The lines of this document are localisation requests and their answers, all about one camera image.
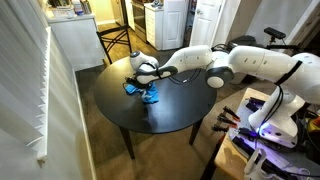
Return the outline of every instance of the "window blinds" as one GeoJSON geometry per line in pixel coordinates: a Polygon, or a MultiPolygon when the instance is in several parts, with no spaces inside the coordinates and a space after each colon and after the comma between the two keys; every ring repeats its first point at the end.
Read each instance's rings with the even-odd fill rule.
{"type": "Polygon", "coordinates": [[[37,0],[0,1],[0,128],[46,156],[49,33],[37,0]]]}

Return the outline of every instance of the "blue object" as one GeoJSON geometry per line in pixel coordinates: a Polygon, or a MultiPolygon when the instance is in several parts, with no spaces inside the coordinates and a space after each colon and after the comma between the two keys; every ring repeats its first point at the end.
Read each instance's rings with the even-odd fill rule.
{"type": "Polygon", "coordinates": [[[154,82],[152,82],[150,87],[145,90],[139,89],[131,84],[127,85],[125,90],[129,95],[132,95],[136,92],[141,93],[141,99],[146,104],[153,104],[159,101],[158,90],[154,82]]]}

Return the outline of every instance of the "black round table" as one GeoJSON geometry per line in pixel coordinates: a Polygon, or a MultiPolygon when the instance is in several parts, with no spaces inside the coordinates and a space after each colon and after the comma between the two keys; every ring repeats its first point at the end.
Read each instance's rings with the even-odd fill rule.
{"type": "MultiPolygon", "coordinates": [[[[128,95],[123,87],[125,77],[133,76],[129,57],[126,57],[107,67],[98,77],[94,98],[102,114],[119,126],[130,157],[134,159],[129,130],[160,134],[193,125],[189,140],[189,144],[193,144],[217,95],[217,91],[206,84],[204,72],[202,70],[196,79],[183,84],[176,84],[168,78],[155,81],[159,102],[144,104],[139,93],[128,95]]],[[[175,78],[185,80],[193,73],[194,70],[186,71],[175,78]]]]}

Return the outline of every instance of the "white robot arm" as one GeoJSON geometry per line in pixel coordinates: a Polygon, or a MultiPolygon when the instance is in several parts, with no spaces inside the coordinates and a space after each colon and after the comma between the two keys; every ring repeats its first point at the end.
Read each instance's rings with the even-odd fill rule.
{"type": "Polygon", "coordinates": [[[127,78],[127,82],[138,87],[196,68],[206,69],[206,81],[212,88],[222,87],[236,72],[279,85],[264,106],[249,117],[249,123],[261,137],[289,148],[297,143],[297,126],[290,116],[305,102],[320,104],[320,58],[309,53],[290,57],[251,46],[237,46],[230,53],[212,52],[210,47],[201,45],[178,50],[162,67],[155,58],[141,52],[132,53],[130,62],[135,77],[127,78]],[[279,102],[282,89],[283,100],[279,102]],[[278,110],[261,126],[276,103],[278,110]]]}

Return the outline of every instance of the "hardwood floor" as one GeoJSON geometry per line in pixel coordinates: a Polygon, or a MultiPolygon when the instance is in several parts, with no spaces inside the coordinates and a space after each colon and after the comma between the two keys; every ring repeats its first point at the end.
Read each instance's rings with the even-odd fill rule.
{"type": "MultiPolygon", "coordinates": [[[[113,26],[115,24],[102,25],[99,29],[113,26]]],[[[156,57],[160,65],[176,51],[156,51],[137,38],[132,30],[130,30],[130,38],[133,51],[141,50],[147,55],[156,57]]],[[[115,46],[110,54],[113,61],[116,61],[128,56],[129,50],[127,47],[115,46]]],[[[97,179],[199,179],[221,136],[220,133],[211,131],[211,126],[216,121],[216,114],[221,109],[213,108],[212,112],[205,117],[193,146],[188,144],[191,127],[161,135],[130,132],[136,155],[136,159],[131,160],[118,126],[100,113],[93,98],[94,83],[104,69],[104,66],[97,66],[76,72],[97,179]]],[[[248,83],[226,85],[218,90],[217,103],[247,85],[248,83]]],[[[237,100],[241,98],[236,96],[235,103],[227,105],[236,108],[237,100]]],[[[227,176],[222,173],[219,177],[226,179],[227,176]]]]}

